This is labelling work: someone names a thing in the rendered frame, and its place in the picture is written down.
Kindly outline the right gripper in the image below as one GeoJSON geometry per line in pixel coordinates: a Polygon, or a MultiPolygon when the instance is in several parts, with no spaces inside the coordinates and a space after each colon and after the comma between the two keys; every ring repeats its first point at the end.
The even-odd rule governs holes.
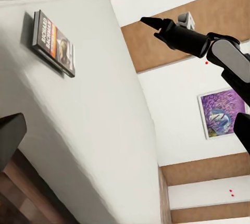
{"type": "Polygon", "coordinates": [[[154,36],[164,41],[170,49],[177,49],[185,53],[187,53],[190,38],[196,33],[196,31],[177,26],[171,19],[142,17],[140,21],[156,30],[161,28],[160,33],[154,33],[154,36]]]}

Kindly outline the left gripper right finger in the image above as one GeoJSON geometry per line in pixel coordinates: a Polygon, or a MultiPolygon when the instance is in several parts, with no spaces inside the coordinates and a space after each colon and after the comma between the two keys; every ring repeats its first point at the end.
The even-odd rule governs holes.
{"type": "Polygon", "coordinates": [[[250,154],[250,114],[238,113],[233,131],[250,154]]]}

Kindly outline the hardback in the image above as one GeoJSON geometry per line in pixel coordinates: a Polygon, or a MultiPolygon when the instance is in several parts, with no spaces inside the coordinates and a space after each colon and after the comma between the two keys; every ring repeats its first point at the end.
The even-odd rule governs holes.
{"type": "Polygon", "coordinates": [[[42,10],[34,12],[31,46],[70,78],[76,76],[75,46],[42,10]]]}

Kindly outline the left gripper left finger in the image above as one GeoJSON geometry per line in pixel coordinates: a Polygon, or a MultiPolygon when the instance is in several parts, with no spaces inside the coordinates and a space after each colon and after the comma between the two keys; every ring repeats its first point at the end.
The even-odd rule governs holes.
{"type": "Polygon", "coordinates": [[[23,113],[0,118],[0,175],[27,133],[23,113]]]}

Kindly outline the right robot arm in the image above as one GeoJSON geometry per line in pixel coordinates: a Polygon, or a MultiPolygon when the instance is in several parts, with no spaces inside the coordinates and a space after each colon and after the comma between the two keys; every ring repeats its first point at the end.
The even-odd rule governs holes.
{"type": "Polygon", "coordinates": [[[207,35],[194,31],[195,22],[186,12],[178,15],[178,22],[171,19],[142,17],[143,23],[160,30],[154,36],[173,50],[202,58],[224,68],[221,76],[230,84],[250,107],[250,54],[240,51],[240,41],[230,35],[209,32],[207,35]]]}

